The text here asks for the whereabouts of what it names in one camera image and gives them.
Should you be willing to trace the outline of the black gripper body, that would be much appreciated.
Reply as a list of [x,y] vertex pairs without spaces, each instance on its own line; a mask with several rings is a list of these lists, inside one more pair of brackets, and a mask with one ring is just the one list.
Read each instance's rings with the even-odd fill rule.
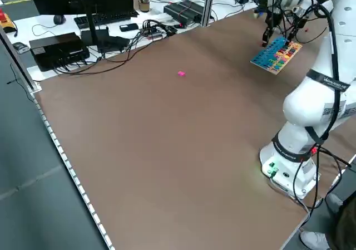
[[272,31],[280,24],[280,13],[275,13],[274,11],[270,11],[268,9],[263,10],[263,12],[266,14],[266,31]]

